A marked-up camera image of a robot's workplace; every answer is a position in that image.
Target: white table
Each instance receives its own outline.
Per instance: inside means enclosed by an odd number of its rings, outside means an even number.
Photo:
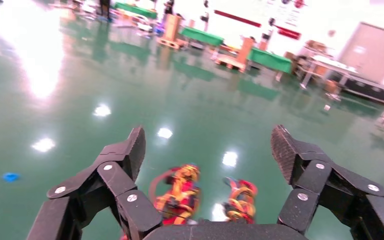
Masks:
[[[329,59],[329,58],[327,58],[325,56],[316,55],[316,56],[314,56],[312,58],[311,65],[310,65],[308,70],[305,70],[303,67],[299,67],[299,69],[301,71],[306,73],[305,77],[304,77],[304,80],[301,83],[301,88],[303,88],[303,89],[307,88],[307,84],[309,83],[310,78],[311,78],[312,75],[316,75],[318,77],[321,77],[323,80],[325,80],[324,76],[314,72],[314,70],[316,69],[317,66],[325,67],[325,68],[327,68],[329,70],[333,70],[333,71],[341,73],[342,74],[342,78],[339,81],[340,85],[345,84],[345,82],[347,81],[347,79],[348,79],[348,77],[350,76],[351,73],[352,74],[356,74],[357,73],[355,68],[353,68],[353,67],[350,67],[350,66],[342,64],[340,62],[331,60],[331,59]]]

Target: blue object on floor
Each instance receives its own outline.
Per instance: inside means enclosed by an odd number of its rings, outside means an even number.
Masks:
[[[3,180],[8,183],[14,182],[15,180],[19,179],[19,177],[20,176],[17,173],[12,172],[7,172],[2,176]]]

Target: person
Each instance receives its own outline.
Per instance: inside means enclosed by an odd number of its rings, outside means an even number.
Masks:
[[[261,42],[264,44],[264,50],[267,49],[267,45],[269,44],[269,40],[272,37],[274,30],[275,30],[275,19],[271,17],[268,20],[268,27],[266,28],[265,32],[261,36]]]
[[[166,24],[167,16],[169,14],[173,14],[173,7],[175,5],[175,0],[168,0],[166,3],[164,3],[164,16],[162,17],[162,24]]]
[[[210,19],[208,0],[204,0],[204,14],[200,17],[200,19],[204,22],[204,32],[208,30],[208,21]]]
[[[110,0],[99,0],[99,5],[100,5],[100,15],[104,17],[104,13],[106,12],[106,18],[108,22],[111,22]]]

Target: poster on wall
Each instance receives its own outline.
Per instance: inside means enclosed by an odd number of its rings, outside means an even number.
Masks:
[[[293,39],[299,39],[300,21],[305,11],[307,0],[266,0],[264,21],[275,19],[278,33]]]

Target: wooden box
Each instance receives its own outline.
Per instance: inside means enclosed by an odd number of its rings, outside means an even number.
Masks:
[[[178,38],[179,26],[182,18],[176,15],[168,15],[165,22],[165,32],[163,38],[174,42]]]

